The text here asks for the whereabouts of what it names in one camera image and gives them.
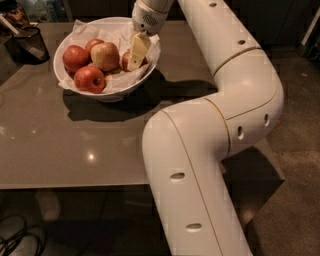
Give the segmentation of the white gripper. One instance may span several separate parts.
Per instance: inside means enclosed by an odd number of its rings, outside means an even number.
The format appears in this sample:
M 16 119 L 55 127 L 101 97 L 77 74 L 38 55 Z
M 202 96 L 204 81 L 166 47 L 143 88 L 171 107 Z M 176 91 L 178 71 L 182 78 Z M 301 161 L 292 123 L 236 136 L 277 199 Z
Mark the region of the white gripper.
M 127 69 L 137 70 L 150 48 L 147 34 L 157 34 L 166 20 L 165 1 L 136 1 L 132 11 L 132 23 L 136 31 L 131 40 Z

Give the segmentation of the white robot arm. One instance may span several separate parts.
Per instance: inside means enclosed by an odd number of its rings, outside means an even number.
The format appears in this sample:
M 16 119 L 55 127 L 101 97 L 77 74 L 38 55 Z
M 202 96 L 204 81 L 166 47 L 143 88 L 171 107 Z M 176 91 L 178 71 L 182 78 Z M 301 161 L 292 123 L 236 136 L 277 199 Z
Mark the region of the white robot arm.
M 220 163 L 275 127 L 283 87 L 224 0 L 136 0 L 135 30 L 157 34 L 174 2 L 217 91 L 164 108 L 147 122 L 142 152 L 153 198 L 172 256 L 252 256 Z

